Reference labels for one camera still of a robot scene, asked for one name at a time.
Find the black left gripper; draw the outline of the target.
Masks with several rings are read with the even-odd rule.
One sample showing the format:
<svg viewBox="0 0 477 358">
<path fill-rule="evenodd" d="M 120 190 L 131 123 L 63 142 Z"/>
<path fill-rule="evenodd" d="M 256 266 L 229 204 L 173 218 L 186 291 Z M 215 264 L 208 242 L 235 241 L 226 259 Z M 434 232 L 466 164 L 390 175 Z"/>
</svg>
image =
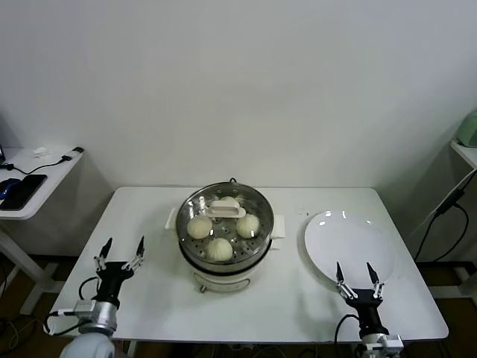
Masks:
<svg viewBox="0 0 477 358">
<path fill-rule="evenodd" d="M 94 299 L 118 299 L 121 285 L 129 280 L 143 263 L 145 254 L 145 237 L 143 236 L 136 249 L 135 257 L 129 262 L 114 261 L 106 263 L 107 255 L 111 249 L 113 238 L 110 237 L 102 247 L 100 254 L 94 257 L 95 270 L 101 283 Z"/>
</svg>

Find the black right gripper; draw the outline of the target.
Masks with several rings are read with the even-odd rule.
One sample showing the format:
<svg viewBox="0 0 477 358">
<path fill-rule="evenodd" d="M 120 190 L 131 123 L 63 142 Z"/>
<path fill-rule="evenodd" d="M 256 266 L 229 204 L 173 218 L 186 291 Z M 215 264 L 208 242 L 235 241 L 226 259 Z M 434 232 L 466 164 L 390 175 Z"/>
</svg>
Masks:
<svg viewBox="0 0 477 358">
<path fill-rule="evenodd" d="M 380 281 L 377 272 L 367 262 L 367 270 L 370 276 L 372 289 L 357 289 L 354 291 L 345 281 L 344 274 L 339 262 L 336 263 L 336 286 L 340 296 L 346 304 L 352 307 L 358 314 L 359 335 L 387 334 L 387 329 L 382 325 L 378 313 L 378 307 L 382 303 L 382 291 L 384 283 Z"/>
</svg>

